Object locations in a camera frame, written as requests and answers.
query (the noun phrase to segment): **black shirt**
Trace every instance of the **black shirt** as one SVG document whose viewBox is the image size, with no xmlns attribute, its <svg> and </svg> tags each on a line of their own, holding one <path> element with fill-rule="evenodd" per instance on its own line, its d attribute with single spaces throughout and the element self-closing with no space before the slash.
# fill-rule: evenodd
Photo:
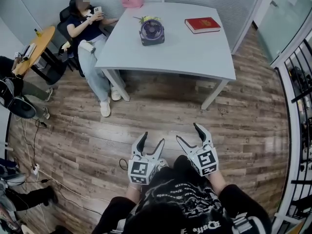
<svg viewBox="0 0 312 234">
<path fill-rule="evenodd" d="M 265 210 L 236 185 L 228 185 L 217 197 L 207 179 L 186 178 L 166 167 L 156 173 L 138 205 L 124 197 L 113 198 L 92 233 L 109 233 L 125 218 L 126 231 L 131 219 L 152 203 L 181 209 L 184 216 L 181 233 L 232 233 L 233 219 L 242 213 L 247 213 L 246 218 L 257 217 L 267 234 L 272 230 Z"/>
<path fill-rule="evenodd" d="M 75 27 L 78 27 L 83 22 L 87 20 L 86 18 L 79 19 L 74 16 L 70 16 L 66 23 L 67 25 L 73 24 Z M 99 35 L 103 34 L 102 31 L 99 29 L 100 21 L 94 21 L 91 25 L 88 25 L 78 36 L 75 38 L 77 39 L 78 43 L 80 43 L 82 40 L 90 41 L 94 38 L 98 37 Z"/>
<path fill-rule="evenodd" d="M 0 56 L 0 79 L 3 81 L 5 81 L 6 78 L 12 80 L 14 84 L 13 96 L 19 96 L 23 89 L 23 80 L 21 79 L 21 77 L 16 77 L 12 73 L 13 64 L 14 61 L 12 59 Z"/>
</svg>

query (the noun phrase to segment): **glass door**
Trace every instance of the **glass door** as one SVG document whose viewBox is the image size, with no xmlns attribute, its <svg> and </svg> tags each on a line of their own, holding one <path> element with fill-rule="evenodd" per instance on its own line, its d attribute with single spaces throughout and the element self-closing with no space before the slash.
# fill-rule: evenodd
<svg viewBox="0 0 312 234">
<path fill-rule="evenodd" d="M 312 0 L 272 0 L 258 27 L 258 38 L 273 62 L 296 35 L 312 8 Z"/>
</svg>

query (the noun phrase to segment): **woman's hair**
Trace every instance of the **woman's hair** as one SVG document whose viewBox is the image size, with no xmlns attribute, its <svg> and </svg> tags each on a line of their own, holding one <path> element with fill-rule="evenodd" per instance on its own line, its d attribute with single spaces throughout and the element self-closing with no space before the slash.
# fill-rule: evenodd
<svg viewBox="0 0 312 234">
<path fill-rule="evenodd" d="M 70 0 L 69 1 L 69 12 L 73 17 L 76 17 L 78 19 L 84 19 L 84 17 L 82 16 L 82 14 L 80 13 L 80 11 L 77 8 L 77 1 L 79 0 Z"/>
<path fill-rule="evenodd" d="M 126 222 L 122 234 L 180 234 L 184 220 L 178 206 L 152 203 Z"/>
</svg>

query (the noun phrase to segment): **bottle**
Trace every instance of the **bottle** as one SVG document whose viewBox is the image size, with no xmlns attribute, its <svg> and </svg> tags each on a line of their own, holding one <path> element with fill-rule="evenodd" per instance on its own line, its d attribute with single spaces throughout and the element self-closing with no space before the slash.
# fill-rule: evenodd
<svg viewBox="0 0 312 234">
<path fill-rule="evenodd" d="M 42 37 L 42 34 L 37 29 L 35 29 L 35 32 L 38 37 Z"/>
</svg>

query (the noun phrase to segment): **red book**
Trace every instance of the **red book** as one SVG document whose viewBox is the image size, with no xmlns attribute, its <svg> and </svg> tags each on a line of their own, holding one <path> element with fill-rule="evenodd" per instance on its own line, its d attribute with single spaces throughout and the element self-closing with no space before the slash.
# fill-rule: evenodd
<svg viewBox="0 0 312 234">
<path fill-rule="evenodd" d="M 185 19 L 185 24 L 193 34 L 220 31 L 220 25 L 212 18 Z"/>
</svg>

